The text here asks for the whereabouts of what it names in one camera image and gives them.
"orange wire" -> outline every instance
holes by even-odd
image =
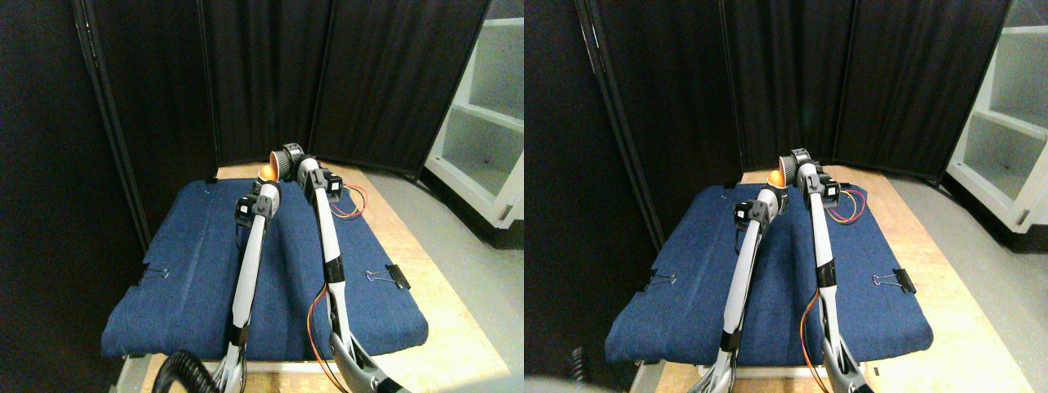
[[[321,365],[321,370],[324,370],[324,375],[327,375],[328,379],[331,380],[331,384],[333,384],[335,388],[339,388],[342,393],[349,393],[342,388],[342,385],[340,385],[334,378],[334,373],[331,372],[331,370],[327,368],[324,361],[321,359],[321,353],[316,351],[316,344],[313,343],[313,329],[310,322],[313,320],[313,308],[316,307],[316,303],[320,303],[321,299],[324,298],[324,293],[327,293],[327,284],[324,284],[324,288],[316,294],[316,299],[313,299],[313,304],[309,306],[309,313],[306,314],[306,332],[309,333],[309,346],[313,348],[313,355],[316,356],[316,363]]]
[[[808,370],[811,371],[811,376],[815,378],[818,388],[823,390],[823,393],[830,393],[830,391],[826,390],[826,385],[823,385],[823,378],[818,377],[815,368],[811,366],[811,359],[808,358],[808,347],[805,345],[804,340],[804,320],[808,316],[808,311],[811,311],[811,306],[815,305],[815,299],[818,299],[818,288],[815,288],[815,294],[811,296],[811,302],[808,302],[808,307],[804,309],[804,314],[801,315],[801,350],[804,351],[804,363],[808,364]]]
[[[848,197],[852,199],[852,203],[855,203],[855,209],[852,210],[852,216],[850,218],[844,218],[844,216],[840,216],[834,209],[827,210],[828,212],[830,212],[830,216],[831,218],[833,218],[834,221],[839,223],[849,223],[857,220],[859,217],[863,216],[863,213],[866,213],[866,195],[863,195],[863,193],[855,190],[845,190],[842,191],[840,193],[848,194]],[[863,199],[863,204],[858,204],[855,201],[855,197],[853,197],[852,194],[858,195],[859,198]]]
[[[335,217],[339,217],[339,218],[350,218],[350,217],[355,217],[355,216],[359,216],[359,215],[364,214],[364,210],[368,208],[368,192],[366,190],[364,190],[364,188],[362,188],[359,185],[354,185],[354,184],[346,184],[346,185],[344,185],[344,188],[345,189],[350,189],[350,190],[355,190],[356,192],[361,193],[361,197],[364,198],[364,202],[363,202],[363,205],[359,206],[359,208],[357,208],[355,211],[353,211],[353,213],[343,212],[342,209],[339,209],[339,206],[336,206],[334,203],[331,203],[331,208],[333,208],[335,211],[337,211],[339,213],[341,213],[341,215],[335,214]],[[353,200],[353,194],[352,193],[349,194],[349,199]]]

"binder clip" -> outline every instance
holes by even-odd
[[[411,289],[411,284],[408,283],[408,278],[403,277],[403,271],[400,270],[400,266],[395,264],[386,265],[386,269],[383,271],[365,271],[368,274],[368,281],[389,281],[395,283],[397,288],[400,289]],[[383,274],[389,274],[390,278],[375,277]]]
[[[902,292],[917,293],[917,287],[915,287],[914,282],[910,280],[910,275],[907,274],[907,269],[892,269],[892,272],[894,274],[890,276],[873,275],[873,285],[880,285],[880,284],[895,285],[899,288],[902,288]],[[898,283],[880,281],[882,279],[887,279],[890,277],[894,277],[895,281],[897,281]]]
[[[146,280],[149,280],[149,279],[156,279],[156,278],[167,279],[168,275],[171,274],[171,271],[168,270],[167,267],[165,267],[163,269],[151,269],[151,268],[147,267],[146,271],[155,271],[157,274],[156,275],[151,275],[151,276],[143,276],[143,278],[138,279],[138,285],[141,285],[143,281],[146,281]]]
[[[660,278],[660,279],[663,279],[663,280],[660,280],[660,281],[656,282],[655,281],[656,277]],[[652,285],[657,285],[657,284],[670,284],[670,285],[673,285],[676,282],[677,282],[677,275],[662,276],[662,275],[658,274],[658,269],[651,269],[651,271],[648,275],[648,277],[643,281],[641,281],[639,285],[637,285],[637,291],[638,292],[647,291],[648,287],[650,287]]]

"black curtain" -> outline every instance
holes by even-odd
[[[217,169],[196,2],[85,2],[151,234],[185,183]]]
[[[308,150],[417,174],[486,7],[486,0],[336,2]]]
[[[0,2],[0,391],[101,392],[143,249],[68,1]]]
[[[291,141],[308,146],[330,6],[202,1],[219,165],[264,160]]]
[[[696,194],[742,174],[720,6],[711,0],[589,4],[599,13],[605,68],[621,97],[617,115],[626,119],[661,246]]]
[[[833,156],[851,1],[728,1],[725,20],[745,170],[791,149]]]
[[[834,161],[938,179],[1008,3],[860,1]]]
[[[524,372],[567,374],[587,352],[593,381],[629,388],[636,370],[604,362],[611,323],[655,259],[571,0],[527,2]]]

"orange ball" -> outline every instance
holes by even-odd
[[[774,171],[771,171],[770,174],[768,174],[768,184],[778,187],[780,189],[785,189],[786,178],[784,178],[783,173],[779,172],[779,170],[777,169]]]
[[[272,166],[262,167],[262,170],[259,171],[259,178],[277,181],[277,170],[272,169]]]

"shelf compartment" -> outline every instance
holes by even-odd
[[[1019,196],[1045,148],[1044,128],[994,111],[973,112],[964,165],[1007,195]]]
[[[524,118],[524,19],[484,22],[474,52],[470,104]]]
[[[1002,32],[994,69],[992,111],[1048,128],[1048,26]]]
[[[439,158],[455,166],[492,195],[499,195],[524,152],[524,133],[477,113],[485,112],[472,106],[452,107]]]

